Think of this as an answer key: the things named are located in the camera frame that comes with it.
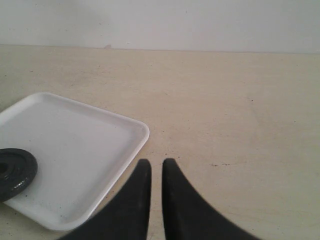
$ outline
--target white wall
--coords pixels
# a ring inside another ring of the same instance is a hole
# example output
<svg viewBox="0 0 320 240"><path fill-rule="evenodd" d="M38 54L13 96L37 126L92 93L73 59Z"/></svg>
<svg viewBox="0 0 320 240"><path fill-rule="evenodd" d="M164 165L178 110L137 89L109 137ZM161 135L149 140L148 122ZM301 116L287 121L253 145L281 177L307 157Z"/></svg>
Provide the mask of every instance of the white wall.
<svg viewBox="0 0 320 240"><path fill-rule="evenodd" d="M0 0L0 44L320 53L320 0Z"/></svg>

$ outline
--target black weight plate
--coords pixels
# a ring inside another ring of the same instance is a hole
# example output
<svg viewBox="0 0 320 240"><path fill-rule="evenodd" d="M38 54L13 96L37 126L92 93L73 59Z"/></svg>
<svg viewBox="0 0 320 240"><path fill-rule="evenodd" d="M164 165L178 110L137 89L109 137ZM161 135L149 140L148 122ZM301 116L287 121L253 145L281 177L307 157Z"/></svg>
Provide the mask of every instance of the black weight plate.
<svg viewBox="0 0 320 240"><path fill-rule="evenodd" d="M26 189L37 170L37 160L30 152L18 148L0 149L0 202Z"/></svg>

